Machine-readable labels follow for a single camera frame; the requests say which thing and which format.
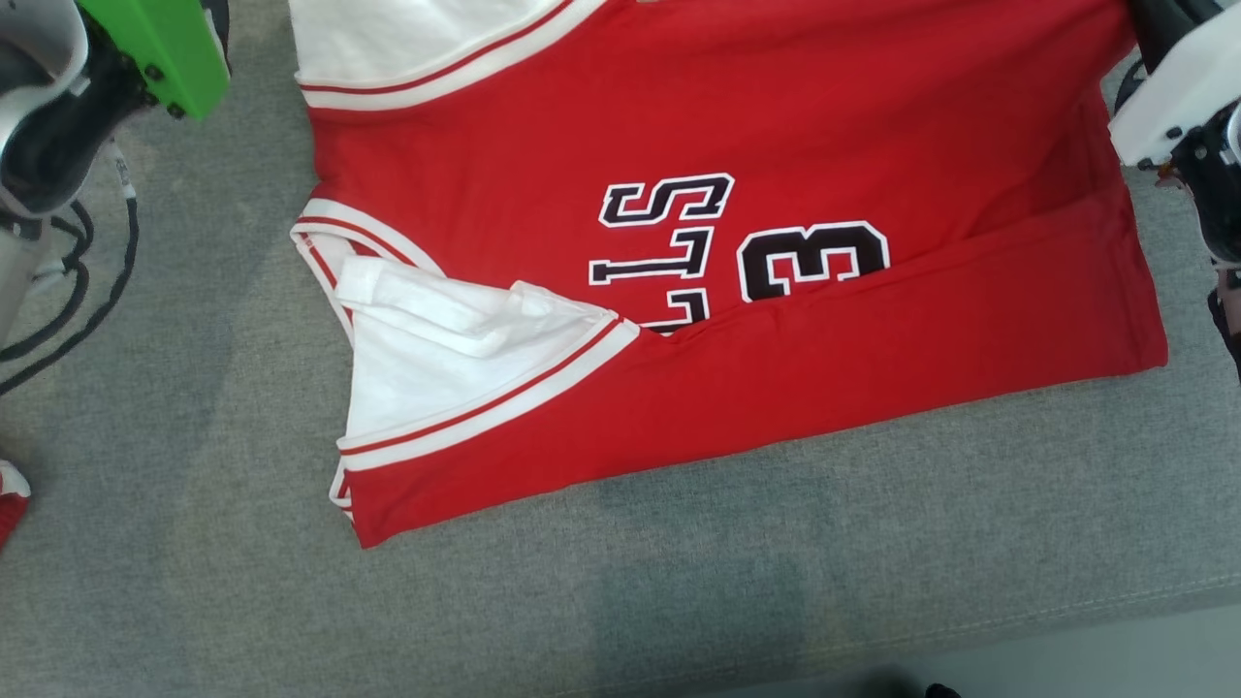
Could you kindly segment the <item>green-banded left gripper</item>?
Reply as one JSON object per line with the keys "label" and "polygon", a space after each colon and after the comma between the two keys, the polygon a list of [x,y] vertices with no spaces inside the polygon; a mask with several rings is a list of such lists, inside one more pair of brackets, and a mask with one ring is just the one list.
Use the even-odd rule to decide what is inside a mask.
{"label": "green-banded left gripper", "polygon": [[79,1],[175,118],[204,120],[230,91],[230,2]]}

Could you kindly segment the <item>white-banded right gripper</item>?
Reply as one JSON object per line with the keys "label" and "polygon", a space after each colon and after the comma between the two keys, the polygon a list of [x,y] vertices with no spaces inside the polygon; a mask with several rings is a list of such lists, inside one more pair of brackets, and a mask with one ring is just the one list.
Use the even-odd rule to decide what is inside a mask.
{"label": "white-banded right gripper", "polygon": [[1164,163],[1193,128],[1240,93],[1240,7],[1217,1],[1131,1],[1147,79],[1109,123],[1119,160]]}

